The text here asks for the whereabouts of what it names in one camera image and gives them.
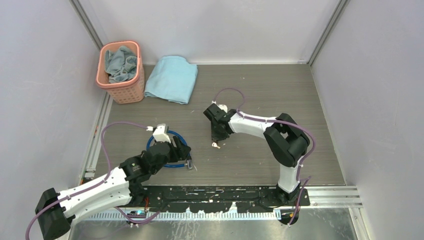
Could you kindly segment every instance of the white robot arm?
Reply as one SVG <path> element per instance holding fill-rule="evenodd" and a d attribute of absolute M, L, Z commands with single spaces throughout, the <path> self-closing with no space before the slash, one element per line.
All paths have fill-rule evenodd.
<path fill-rule="evenodd" d="M 106 181 L 105 174 L 68 190 L 56 192 L 50 188 L 44 191 L 35 209 L 36 214 L 46 206 L 66 199 L 38 217 L 43 239 L 57 239 L 67 233 L 71 226 L 104 210 L 124 205 L 139 206 L 145 201 L 147 193 L 142 183 L 164 165 L 186 160 L 191 151 L 176 136 L 172 142 L 167 131 L 165 124 L 158 125 L 153 132 L 155 144 L 112 169 Z"/>
<path fill-rule="evenodd" d="M 225 140 L 230 134 L 244 133 L 265 139 L 275 159 L 280 163 L 277 187 L 281 190 L 281 201 L 292 201 L 299 191 L 297 172 L 299 161 L 307 152 L 310 144 L 306 134 L 298 128 L 275 123 L 275 120 L 296 122 L 286 113 L 278 117 L 253 116 L 231 109 L 225 105 L 212 103 L 203 114 L 210 120 L 211 136 L 214 145 Z"/>

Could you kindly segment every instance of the blue towel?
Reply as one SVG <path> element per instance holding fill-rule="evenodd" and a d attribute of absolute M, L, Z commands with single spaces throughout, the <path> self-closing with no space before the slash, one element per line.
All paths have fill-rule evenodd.
<path fill-rule="evenodd" d="M 188 104 L 195 87 L 198 66 L 181 56 L 164 56 L 147 80 L 144 96 Z"/>
<path fill-rule="evenodd" d="M 110 84 L 128 81 L 136 76 L 137 57 L 126 46 L 120 46 L 116 52 L 107 50 L 104 54 L 104 70 L 110 75 Z"/>

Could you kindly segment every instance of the pink laundry basket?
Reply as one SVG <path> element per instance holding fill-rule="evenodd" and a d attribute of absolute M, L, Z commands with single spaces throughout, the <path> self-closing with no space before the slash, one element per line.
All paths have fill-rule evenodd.
<path fill-rule="evenodd" d="M 109 75 L 105 72 L 105 53 L 107 50 L 116 52 L 120 46 L 126 46 L 137 56 L 137 72 L 133 79 L 117 83 L 109 83 Z M 145 71 L 143 69 L 140 46 L 135 41 L 117 41 L 104 45 L 98 61 L 97 85 L 107 91 L 118 104 L 140 102 L 144 97 Z"/>

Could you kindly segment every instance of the wood grain surface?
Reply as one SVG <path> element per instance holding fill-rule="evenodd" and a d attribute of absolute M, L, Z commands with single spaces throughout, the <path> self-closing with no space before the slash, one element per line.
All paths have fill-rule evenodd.
<path fill-rule="evenodd" d="M 144 69 L 148 79 L 153 66 Z M 245 94 L 246 103 L 241 108 L 245 113 L 263 117 L 287 113 L 314 134 L 317 147 L 304 162 L 302 178 L 311 175 L 311 185 L 344 185 L 312 73 L 306 64 L 199 65 L 187 105 L 153 97 L 130 104 L 114 102 L 109 123 L 132 121 L 149 126 L 166 123 L 192 148 L 197 170 L 162 168 L 145 185 L 277 184 L 279 164 L 265 140 L 240 133 L 220 142 L 221 149 L 211 146 L 210 122 L 203 111 L 215 94 L 227 87 L 238 88 Z M 217 103 L 236 108 L 241 100 L 237 92 L 226 90 L 219 95 Z M 113 126 L 105 134 L 112 166 L 140 154 L 146 149 L 150 136 L 150 132 L 134 126 Z M 106 171 L 107 163 L 102 152 L 96 177 Z"/>

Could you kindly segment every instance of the coiled blue cable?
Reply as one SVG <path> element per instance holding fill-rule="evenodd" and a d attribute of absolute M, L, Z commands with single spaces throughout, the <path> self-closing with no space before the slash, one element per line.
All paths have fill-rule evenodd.
<path fill-rule="evenodd" d="M 187 142 L 186 142 L 186 140 L 184 140 L 183 136 L 181 136 L 180 134 L 178 134 L 178 133 L 176 133 L 176 132 L 174 132 L 174 131 L 171 131 L 171 130 L 168 130 L 168 132 L 167 132 L 167 133 L 177 136 L 177 138 L 179 138 L 179 139 L 181 140 L 181 142 L 182 142 L 184 145 L 186 145 L 186 146 L 187 146 Z M 150 144 L 152 144 L 153 139 L 155 139 L 153 136 L 151 136 L 151 137 L 148 139 L 148 141 L 147 141 L 147 146 L 146 146 L 146 150 L 150 148 Z M 166 168 L 182 168 L 182 167 L 184 167 L 184 166 L 185 166 L 185 164 L 165 164 L 165 165 L 164 165 L 164 167 L 166 167 Z"/>

